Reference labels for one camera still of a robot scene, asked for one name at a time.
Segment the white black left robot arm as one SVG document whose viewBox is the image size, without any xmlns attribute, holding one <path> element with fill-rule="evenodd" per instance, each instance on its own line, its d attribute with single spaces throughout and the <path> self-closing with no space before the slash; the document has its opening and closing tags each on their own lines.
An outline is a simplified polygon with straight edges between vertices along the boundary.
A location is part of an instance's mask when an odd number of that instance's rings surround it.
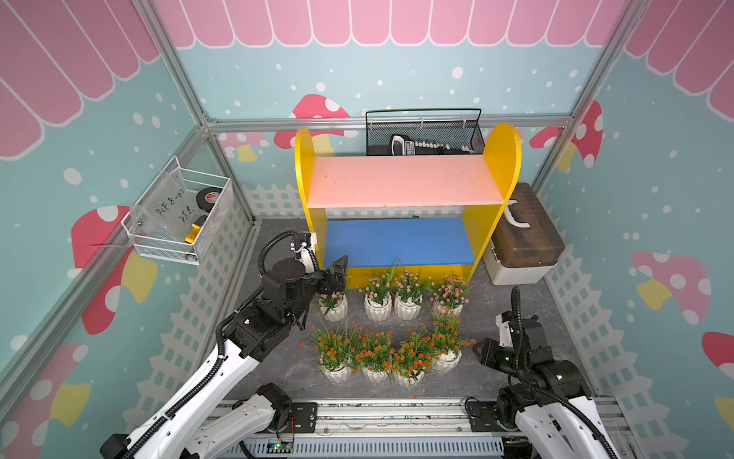
<svg viewBox="0 0 734 459">
<path fill-rule="evenodd" d="M 319 265 L 315 235 L 284 231 L 258 256 L 260 285 L 214 329 L 212 352 L 174 396 L 130 434 L 113 434 L 104 458 L 216 458 L 254 433 L 277 434 L 289 422 L 292 400 L 276 384 L 214 422 L 208 416 L 290 335 L 303 329 L 317 296 L 344 291 L 347 256 Z"/>
</svg>

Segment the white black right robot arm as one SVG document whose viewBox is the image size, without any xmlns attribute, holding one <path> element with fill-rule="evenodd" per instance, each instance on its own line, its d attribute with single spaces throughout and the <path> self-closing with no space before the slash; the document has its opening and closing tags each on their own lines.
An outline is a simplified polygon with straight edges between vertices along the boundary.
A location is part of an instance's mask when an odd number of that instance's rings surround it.
<svg viewBox="0 0 734 459">
<path fill-rule="evenodd" d="M 617 458 L 592 391 L 580 369 L 558 360 L 537 315 L 522 312 L 520 288 L 510 292 L 510 310 L 496 317 L 500 338 L 472 345 L 480 365 L 508 377 L 493 403 L 498 428 L 520 433 L 531 458 Z"/>
</svg>

